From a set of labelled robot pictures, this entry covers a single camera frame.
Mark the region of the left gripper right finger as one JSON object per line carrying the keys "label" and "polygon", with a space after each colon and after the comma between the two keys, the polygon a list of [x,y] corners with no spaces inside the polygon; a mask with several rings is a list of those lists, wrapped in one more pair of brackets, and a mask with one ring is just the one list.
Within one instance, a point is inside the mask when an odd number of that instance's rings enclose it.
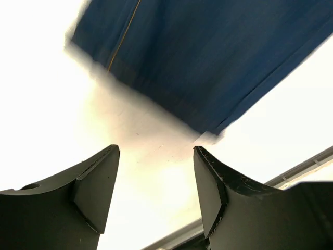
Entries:
{"label": "left gripper right finger", "polygon": [[332,249],[332,183],[280,190],[194,148],[204,235],[212,249]]}

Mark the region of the dark blue denim trousers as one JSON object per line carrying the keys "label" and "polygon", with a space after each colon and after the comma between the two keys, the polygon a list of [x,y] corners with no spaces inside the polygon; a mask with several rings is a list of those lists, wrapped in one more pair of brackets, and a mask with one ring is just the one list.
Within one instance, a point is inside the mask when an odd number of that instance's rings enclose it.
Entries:
{"label": "dark blue denim trousers", "polygon": [[332,34],[332,1],[91,1],[70,43],[219,135]]}

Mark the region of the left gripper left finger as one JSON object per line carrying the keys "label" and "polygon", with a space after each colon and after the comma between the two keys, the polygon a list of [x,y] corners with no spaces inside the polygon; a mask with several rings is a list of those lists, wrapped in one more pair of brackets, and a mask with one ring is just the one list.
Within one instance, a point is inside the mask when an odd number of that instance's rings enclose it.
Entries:
{"label": "left gripper left finger", "polygon": [[96,249],[119,159],[110,145],[49,178],[1,191],[1,249]]}

